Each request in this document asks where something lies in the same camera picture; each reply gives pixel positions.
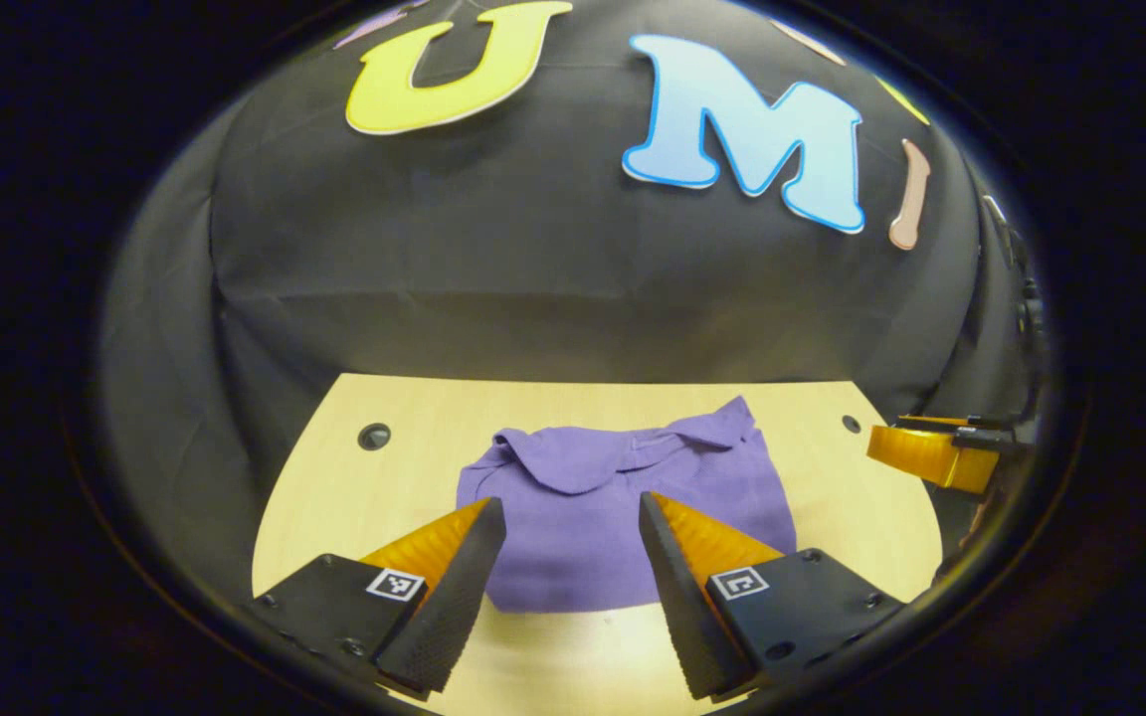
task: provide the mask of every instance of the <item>table surface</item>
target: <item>table surface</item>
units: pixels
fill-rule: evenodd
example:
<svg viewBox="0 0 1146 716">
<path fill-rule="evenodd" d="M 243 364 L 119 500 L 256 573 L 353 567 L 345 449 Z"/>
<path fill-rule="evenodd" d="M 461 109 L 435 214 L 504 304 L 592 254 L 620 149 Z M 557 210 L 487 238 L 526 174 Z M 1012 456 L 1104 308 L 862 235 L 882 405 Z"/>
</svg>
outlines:
<svg viewBox="0 0 1146 716">
<path fill-rule="evenodd" d="M 763 431 L 799 548 L 824 549 L 901 601 L 926 590 L 941 559 L 932 501 L 919 479 L 864 456 L 870 426 L 882 422 L 850 381 L 540 384 L 345 373 L 268 499 L 252 595 L 321 553 L 360 558 L 454 511 L 458 472 L 500 427 L 641 430 L 715 411 L 737 395 Z M 845 416 L 856 418 L 858 433 L 842 424 Z M 390 426 L 391 441 L 366 451 L 356 439 L 372 423 Z M 689 697 L 660 604 L 503 614 L 486 598 L 445 693 L 433 693 L 426 708 L 455 716 L 582 716 L 715 707 Z"/>
</svg>

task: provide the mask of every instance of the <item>light blue letter m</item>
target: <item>light blue letter m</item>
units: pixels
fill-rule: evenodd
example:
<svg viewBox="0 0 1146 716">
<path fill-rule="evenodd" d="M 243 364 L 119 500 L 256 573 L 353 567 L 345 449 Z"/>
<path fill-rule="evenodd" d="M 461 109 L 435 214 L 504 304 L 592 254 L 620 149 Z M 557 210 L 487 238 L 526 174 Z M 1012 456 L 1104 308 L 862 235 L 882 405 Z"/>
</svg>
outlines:
<svg viewBox="0 0 1146 716">
<path fill-rule="evenodd" d="M 713 47 L 660 34 L 634 36 L 630 46 L 652 58 L 656 80 L 649 140 L 622 156 L 628 175 L 689 189 L 713 184 L 720 166 L 704 150 L 709 117 L 743 191 L 767 191 L 801 149 L 799 176 L 780 192 L 786 207 L 837 230 L 864 228 L 856 203 L 861 113 L 855 108 L 803 81 L 768 108 L 741 70 Z"/>
</svg>

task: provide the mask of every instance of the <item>black fabric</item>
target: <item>black fabric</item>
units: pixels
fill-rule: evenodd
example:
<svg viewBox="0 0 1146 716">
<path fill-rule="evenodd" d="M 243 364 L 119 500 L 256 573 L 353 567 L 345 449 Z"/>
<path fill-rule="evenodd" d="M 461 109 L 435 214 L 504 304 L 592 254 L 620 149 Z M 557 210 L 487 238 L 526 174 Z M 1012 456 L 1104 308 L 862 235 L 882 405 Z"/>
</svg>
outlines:
<svg viewBox="0 0 1146 716">
<path fill-rule="evenodd" d="M 884 414 L 940 380 L 976 276 L 979 208 L 958 149 L 858 64 L 838 66 L 736 5 L 583 0 L 551 18 L 532 80 L 463 121 L 347 127 L 359 58 L 450 18 L 415 72 L 478 62 L 473 3 L 433 1 L 340 49 L 300 54 L 176 159 L 109 285 L 102 409 L 126 497 L 204 589 L 245 601 L 260 513 L 340 372 L 507 380 L 855 380 Z M 768 101 L 795 81 L 863 113 L 865 228 L 842 235 L 746 198 L 643 183 L 653 69 L 636 33 L 723 50 Z M 911 140 L 932 165 L 920 238 L 886 238 Z"/>
</svg>

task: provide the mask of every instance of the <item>cutout letter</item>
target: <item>cutout letter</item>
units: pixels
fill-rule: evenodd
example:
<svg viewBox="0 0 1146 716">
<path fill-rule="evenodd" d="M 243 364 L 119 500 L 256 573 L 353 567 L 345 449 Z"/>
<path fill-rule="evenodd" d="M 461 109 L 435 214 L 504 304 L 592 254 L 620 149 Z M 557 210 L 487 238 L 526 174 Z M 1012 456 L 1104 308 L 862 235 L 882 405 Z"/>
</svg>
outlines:
<svg viewBox="0 0 1146 716">
<path fill-rule="evenodd" d="M 572 9 L 570 3 L 520 3 L 481 13 L 477 19 L 493 27 L 479 66 L 437 87 L 415 87 L 414 68 L 426 45 L 454 23 L 415 29 L 374 47 L 360 58 L 366 66 L 347 96 L 347 124 L 364 134 L 400 134 L 492 108 L 532 77 L 547 21 Z"/>
<path fill-rule="evenodd" d="M 720 166 L 704 150 L 709 117 L 747 195 L 763 194 L 799 149 L 799 176 L 782 190 L 786 207 L 837 230 L 863 230 L 864 212 L 856 204 L 861 113 L 855 108 L 803 81 L 769 108 L 717 49 L 659 34 L 634 36 L 630 46 L 650 56 L 656 79 L 649 140 L 622 156 L 628 175 L 689 189 L 713 184 Z"/>
</svg>

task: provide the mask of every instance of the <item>purple shirt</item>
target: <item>purple shirt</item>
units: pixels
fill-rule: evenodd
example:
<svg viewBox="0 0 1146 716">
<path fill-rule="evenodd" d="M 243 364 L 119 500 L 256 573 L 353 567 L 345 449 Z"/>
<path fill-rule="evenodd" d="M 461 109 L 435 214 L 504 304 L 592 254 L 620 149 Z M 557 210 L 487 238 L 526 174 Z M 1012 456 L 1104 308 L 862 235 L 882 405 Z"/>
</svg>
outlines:
<svg viewBox="0 0 1146 716">
<path fill-rule="evenodd" d="M 657 601 L 639 495 L 666 495 L 795 551 L 795 525 L 763 434 L 738 396 L 654 430 L 503 430 L 458 480 L 458 508 L 500 497 L 507 541 L 486 592 L 503 612 L 596 612 Z"/>
</svg>

